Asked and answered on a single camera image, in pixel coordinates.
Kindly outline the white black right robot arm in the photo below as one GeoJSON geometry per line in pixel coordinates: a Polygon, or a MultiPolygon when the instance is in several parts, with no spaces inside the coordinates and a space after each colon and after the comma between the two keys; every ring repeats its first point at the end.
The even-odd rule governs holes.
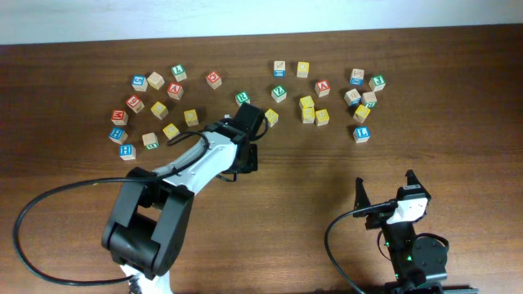
{"type": "Polygon", "coordinates": [[[372,204],[364,180],[355,180],[355,217],[366,219],[367,230],[379,229],[385,238],[396,281],[385,284],[385,293],[478,293],[469,286],[443,287],[448,278],[446,263],[449,241],[436,234],[415,232],[413,225],[427,214],[431,195],[412,170],[405,174],[407,184],[396,197],[372,204]]]}

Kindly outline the yellow letter C block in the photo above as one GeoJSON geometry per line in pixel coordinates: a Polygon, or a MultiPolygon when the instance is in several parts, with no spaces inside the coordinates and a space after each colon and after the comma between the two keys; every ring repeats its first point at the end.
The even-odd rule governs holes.
{"type": "Polygon", "coordinates": [[[168,108],[159,101],[157,101],[150,110],[153,115],[160,120],[164,119],[168,115],[168,108]]]}

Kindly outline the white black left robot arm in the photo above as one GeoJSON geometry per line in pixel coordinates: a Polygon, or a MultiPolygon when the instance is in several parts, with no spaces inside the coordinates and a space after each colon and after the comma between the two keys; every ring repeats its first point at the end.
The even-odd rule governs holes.
{"type": "Polygon", "coordinates": [[[202,131],[186,131],[198,141],[175,161],[153,171],[128,174],[102,234],[101,244],[125,274],[131,293],[169,293],[169,270],[178,257],[195,195],[214,178],[234,182],[257,170],[256,140],[268,121],[263,110],[243,104],[232,118],[202,131]]]}

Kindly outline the green letter R block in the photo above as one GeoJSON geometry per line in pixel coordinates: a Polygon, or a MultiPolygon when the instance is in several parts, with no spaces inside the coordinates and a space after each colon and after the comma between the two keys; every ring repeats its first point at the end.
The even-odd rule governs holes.
{"type": "Polygon", "coordinates": [[[235,95],[235,101],[238,106],[241,106],[242,104],[249,104],[250,103],[250,96],[246,91],[239,92],[235,95]]]}

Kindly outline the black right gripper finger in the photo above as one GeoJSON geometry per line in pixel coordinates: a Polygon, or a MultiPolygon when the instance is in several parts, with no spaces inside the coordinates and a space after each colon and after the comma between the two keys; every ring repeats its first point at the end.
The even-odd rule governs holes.
{"type": "Polygon", "coordinates": [[[364,208],[371,206],[371,202],[369,201],[369,197],[367,196],[367,193],[364,189],[363,182],[364,180],[360,177],[357,177],[355,179],[355,213],[353,214],[354,217],[366,217],[366,213],[360,211],[364,208]]]}
{"type": "Polygon", "coordinates": [[[421,187],[421,184],[412,169],[409,169],[406,172],[405,176],[407,178],[407,185],[406,185],[407,187],[409,187],[409,188],[420,188],[421,187]]]}

